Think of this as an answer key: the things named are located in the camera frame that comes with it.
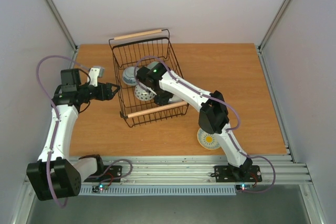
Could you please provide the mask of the pink patterned bowl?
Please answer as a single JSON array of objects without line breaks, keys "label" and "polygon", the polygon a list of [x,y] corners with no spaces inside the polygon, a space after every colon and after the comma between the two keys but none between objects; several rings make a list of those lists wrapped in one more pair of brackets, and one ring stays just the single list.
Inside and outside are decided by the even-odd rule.
[{"label": "pink patterned bowl", "polygon": [[134,95],[140,101],[150,101],[154,99],[154,94],[143,90],[138,84],[134,88]]}]

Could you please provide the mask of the blue floral bowl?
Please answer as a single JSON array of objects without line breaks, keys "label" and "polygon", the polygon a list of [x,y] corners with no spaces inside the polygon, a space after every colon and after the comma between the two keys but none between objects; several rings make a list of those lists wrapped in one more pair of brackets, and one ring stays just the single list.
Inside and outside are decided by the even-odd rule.
[{"label": "blue floral bowl", "polygon": [[136,73],[138,71],[138,67],[130,66],[124,69],[122,73],[122,81],[128,86],[135,86],[137,85],[136,82]]}]

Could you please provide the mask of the white yellow bowl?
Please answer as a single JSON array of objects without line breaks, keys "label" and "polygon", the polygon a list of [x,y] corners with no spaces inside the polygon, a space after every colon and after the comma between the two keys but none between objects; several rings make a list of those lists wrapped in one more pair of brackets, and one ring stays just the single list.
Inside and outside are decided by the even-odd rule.
[{"label": "white yellow bowl", "polygon": [[201,128],[197,131],[197,140],[199,144],[207,150],[217,150],[220,148],[220,144],[215,135],[208,134]]}]

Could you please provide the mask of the plain white bowl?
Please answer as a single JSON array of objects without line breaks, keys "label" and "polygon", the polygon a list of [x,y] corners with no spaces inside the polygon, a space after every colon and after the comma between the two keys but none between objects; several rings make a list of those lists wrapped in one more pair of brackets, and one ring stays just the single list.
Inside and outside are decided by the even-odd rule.
[{"label": "plain white bowl", "polygon": [[176,95],[173,95],[171,98],[169,98],[168,100],[168,104],[173,104],[173,103],[179,103],[179,102],[183,102],[183,99],[179,98]]}]

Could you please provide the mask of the celadon green bowl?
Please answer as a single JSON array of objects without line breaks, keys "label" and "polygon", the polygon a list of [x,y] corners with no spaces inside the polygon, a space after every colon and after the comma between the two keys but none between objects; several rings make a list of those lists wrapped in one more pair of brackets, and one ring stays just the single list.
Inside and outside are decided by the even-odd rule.
[{"label": "celadon green bowl", "polygon": [[159,62],[158,61],[153,61],[147,65],[148,69],[153,69]]}]

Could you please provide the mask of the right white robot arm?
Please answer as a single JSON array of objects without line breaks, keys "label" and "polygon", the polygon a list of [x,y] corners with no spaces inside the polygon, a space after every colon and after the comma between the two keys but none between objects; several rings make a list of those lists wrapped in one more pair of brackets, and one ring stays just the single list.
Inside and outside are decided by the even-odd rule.
[{"label": "right white robot arm", "polygon": [[200,89],[161,63],[152,69],[141,67],[136,72],[136,80],[141,87],[155,94],[154,103],[157,105],[167,105],[174,96],[191,105],[199,113],[199,127],[217,137],[235,181],[241,182],[249,176],[253,162],[233,134],[234,128],[230,126],[228,117],[229,106],[219,91],[211,93]]}]

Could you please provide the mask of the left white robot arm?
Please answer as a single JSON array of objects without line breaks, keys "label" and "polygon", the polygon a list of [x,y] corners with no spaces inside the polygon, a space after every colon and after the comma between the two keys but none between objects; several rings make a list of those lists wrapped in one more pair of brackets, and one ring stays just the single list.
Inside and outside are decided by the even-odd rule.
[{"label": "left white robot arm", "polygon": [[87,81],[81,83],[78,68],[62,70],[61,84],[52,98],[52,118],[46,143],[37,162],[27,166],[26,174],[41,201],[78,196],[81,184],[89,177],[100,181],[106,168],[98,154],[86,155],[75,163],[69,161],[71,136],[83,104],[92,100],[109,101],[120,87],[101,83],[104,68],[94,66],[86,72]]}]

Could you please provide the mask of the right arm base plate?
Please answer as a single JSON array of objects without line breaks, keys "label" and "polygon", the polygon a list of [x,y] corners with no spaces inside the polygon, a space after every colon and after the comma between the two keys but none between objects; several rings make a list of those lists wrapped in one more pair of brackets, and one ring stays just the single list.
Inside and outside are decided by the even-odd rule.
[{"label": "right arm base plate", "polygon": [[262,182],[260,167],[257,165],[252,165],[243,178],[236,178],[228,165],[217,165],[210,177],[215,178],[217,183]]}]

